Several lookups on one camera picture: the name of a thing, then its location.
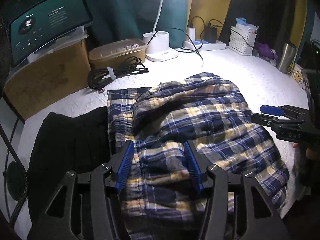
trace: white bed sheet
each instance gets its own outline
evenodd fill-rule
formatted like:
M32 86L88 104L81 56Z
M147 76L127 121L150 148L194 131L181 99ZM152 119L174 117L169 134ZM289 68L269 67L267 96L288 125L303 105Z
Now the white bed sheet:
M179 53L175 59L165 62L151 62L146 59L145 66L149 73L127 76L116 79L105 90L153 87L161 82L182 80L201 72L210 72L236 84L253 112L260 113L261 105L292 105L308 109L307 94L289 78L279 72L268 62L253 56L241 56L236 52L225 49L201 52L204 64L195 53ZM28 168L31 152L38 130L49 112L55 112L70 117L85 114L97 107L106 105L107 93L97 93L89 88L76 92L48 106L26 120L22 131L17 154L25 168ZM274 138L281 157L290 171L288 182L288 197L281 210L281 217L288 212L301 192L301 185L295 181L292 172L294 165L294 149L292 143ZM31 228L28 211L28 201L24 204L18 217L15 230L22 240L27 238Z

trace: black cloth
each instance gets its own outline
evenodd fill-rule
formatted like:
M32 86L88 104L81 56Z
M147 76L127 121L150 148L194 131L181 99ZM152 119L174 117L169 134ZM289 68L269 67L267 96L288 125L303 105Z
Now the black cloth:
M27 171L31 221L45 208L66 171L89 172L109 159L106 106L76 118L49 113L39 129Z

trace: plastic food container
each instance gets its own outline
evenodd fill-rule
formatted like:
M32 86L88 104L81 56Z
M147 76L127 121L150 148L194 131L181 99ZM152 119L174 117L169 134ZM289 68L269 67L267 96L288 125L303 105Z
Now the plastic food container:
M117 68L128 57L136 56L144 62L147 45L140 39L116 41L89 52L89 62L95 68Z

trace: yellow wall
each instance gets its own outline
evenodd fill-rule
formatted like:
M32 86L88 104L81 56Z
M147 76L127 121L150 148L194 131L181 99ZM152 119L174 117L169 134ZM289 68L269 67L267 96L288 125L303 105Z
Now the yellow wall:
M302 39L307 18L307 0L295 0L294 21L290 41L298 48Z
M194 16L200 16L206 24L213 18L223 23L227 16L229 4L230 0L188 0L190 15L187 16L187 19L191 20ZM290 40L298 47L302 39L307 17L307 0L295 0L295 6ZM199 18L196 18L193 20L193 25L196 28L196 39L199 39L200 33L203 30L203 23ZM218 28L218 35L220 35L221 29Z
M191 20L193 16L200 16L206 24L213 18L223 23L227 16L229 4L230 0L192 0L189 19ZM201 19L194 19L193 26L196 28L196 39L199 39L203 30ZM218 28L218 35L220 35L221 29Z

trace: white basket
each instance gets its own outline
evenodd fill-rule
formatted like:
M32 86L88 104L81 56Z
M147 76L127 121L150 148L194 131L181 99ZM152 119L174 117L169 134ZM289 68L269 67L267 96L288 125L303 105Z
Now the white basket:
M249 56L252 55L252 47L248 46L244 39L239 35L241 34L247 43L251 46L254 46L254 42L256 40L256 34L249 33L243 30L240 30L236 27L231 26L231 34L230 34L230 42L229 42L229 48L234 50L235 52L239 53L243 56Z

